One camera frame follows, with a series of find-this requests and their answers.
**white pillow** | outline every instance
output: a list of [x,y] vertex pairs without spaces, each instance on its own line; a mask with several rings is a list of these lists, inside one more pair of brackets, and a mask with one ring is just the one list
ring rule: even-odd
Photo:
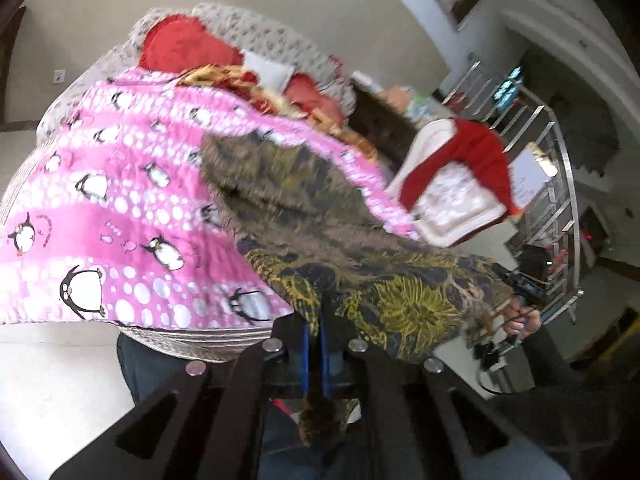
[[258,84],[283,94],[289,84],[289,80],[296,69],[293,65],[272,61],[248,50],[243,50],[244,63],[242,66],[248,68],[258,76]]

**white tile floor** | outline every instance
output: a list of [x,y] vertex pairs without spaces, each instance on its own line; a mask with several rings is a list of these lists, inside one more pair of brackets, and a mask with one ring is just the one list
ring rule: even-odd
[[[33,147],[33,132],[0,134],[0,189]],[[512,229],[493,227],[464,248],[513,267],[502,246]],[[30,480],[49,478],[132,408],[116,358],[117,333],[96,322],[0,326],[0,441]],[[460,339],[436,353],[476,384],[477,364]]]

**metal bolt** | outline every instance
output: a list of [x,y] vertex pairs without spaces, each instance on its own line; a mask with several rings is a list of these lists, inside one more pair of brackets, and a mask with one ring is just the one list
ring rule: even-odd
[[187,363],[184,369],[190,376],[197,377],[207,370],[207,364],[204,361],[191,361]]
[[349,341],[349,350],[351,350],[352,352],[361,354],[362,352],[366,352],[367,348],[369,348],[369,345],[362,339],[352,339],[351,341]]
[[424,369],[430,374],[441,374],[444,370],[444,363],[437,357],[429,357],[424,361]]
[[262,348],[267,352],[279,352],[283,346],[282,341],[277,337],[270,337],[262,342]]

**dark wood furniture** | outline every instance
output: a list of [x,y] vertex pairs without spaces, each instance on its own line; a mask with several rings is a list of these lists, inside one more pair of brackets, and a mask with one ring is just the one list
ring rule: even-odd
[[356,109],[349,117],[349,127],[373,142],[378,153],[388,159],[391,169],[397,173],[418,130],[410,120],[357,81],[351,80],[351,84],[356,94]]

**hand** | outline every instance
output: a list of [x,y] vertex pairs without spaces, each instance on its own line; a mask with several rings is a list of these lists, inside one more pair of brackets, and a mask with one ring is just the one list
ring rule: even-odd
[[513,319],[504,326],[504,331],[508,335],[514,335],[520,333],[520,330],[524,327],[522,332],[522,338],[526,338],[536,332],[541,326],[540,311],[530,306],[521,306],[520,302],[513,298],[511,303],[508,304],[502,311],[504,320]]

